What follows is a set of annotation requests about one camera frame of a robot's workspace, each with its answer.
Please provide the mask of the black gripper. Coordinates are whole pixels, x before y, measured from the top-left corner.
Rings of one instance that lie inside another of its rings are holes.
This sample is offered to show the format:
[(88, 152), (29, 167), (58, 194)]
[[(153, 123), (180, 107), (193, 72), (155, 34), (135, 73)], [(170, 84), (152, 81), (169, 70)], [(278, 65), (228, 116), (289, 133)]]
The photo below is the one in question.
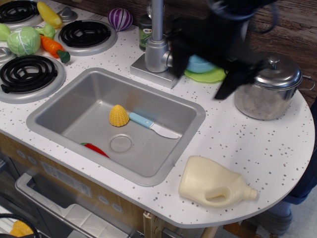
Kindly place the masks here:
[(170, 21), (172, 68), (181, 77), (190, 56), (198, 55), (228, 72), (215, 99), (224, 100), (245, 84), (253, 83), (266, 67), (263, 54), (251, 49), (241, 36), (243, 20), (215, 14), (205, 19), (175, 17)]

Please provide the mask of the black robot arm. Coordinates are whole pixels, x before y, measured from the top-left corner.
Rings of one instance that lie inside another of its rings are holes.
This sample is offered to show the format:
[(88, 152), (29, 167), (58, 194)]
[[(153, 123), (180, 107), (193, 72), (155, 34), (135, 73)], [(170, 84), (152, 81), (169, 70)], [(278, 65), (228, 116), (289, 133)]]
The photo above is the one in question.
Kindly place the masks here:
[(271, 0), (210, 0), (205, 19), (175, 17), (167, 38), (171, 42), (172, 72), (180, 77), (192, 55), (227, 70), (215, 99), (223, 100), (239, 86), (253, 83), (267, 62), (241, 36), (241, 29)]

